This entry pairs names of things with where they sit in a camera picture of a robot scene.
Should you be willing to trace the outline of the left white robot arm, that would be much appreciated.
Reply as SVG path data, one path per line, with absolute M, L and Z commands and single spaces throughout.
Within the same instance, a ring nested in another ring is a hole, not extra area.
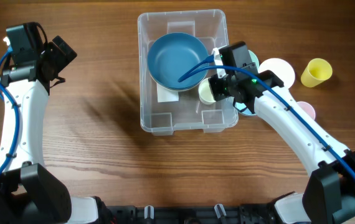
M 0 61 L 4 122 L 0 143 L 0 223 L 100 223 L 101 202 L 73 197 L 44 164 L 42 140 L 51 81 L 77 56 L 59 36 L 8 35 Z

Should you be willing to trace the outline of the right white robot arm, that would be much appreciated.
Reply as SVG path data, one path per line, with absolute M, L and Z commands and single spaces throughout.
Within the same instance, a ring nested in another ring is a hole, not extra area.
M 343 223 L 355 217 L 355 151 L 306 114 L 273 72 L 214 75 L 209 87 L 215 100 L 232 97 L 267 122 L 305 167 L 309 176 L 305 191 L 272 204 L 279 222 Z

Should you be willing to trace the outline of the cream cup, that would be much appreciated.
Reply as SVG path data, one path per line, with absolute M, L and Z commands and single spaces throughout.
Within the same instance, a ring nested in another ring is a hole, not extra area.
M 211 105 L 215 103 L 214 96 L 212 94 L 209 78 L 204 79 L 199 84 L 198 94 L 200 101 L 205 105 Z

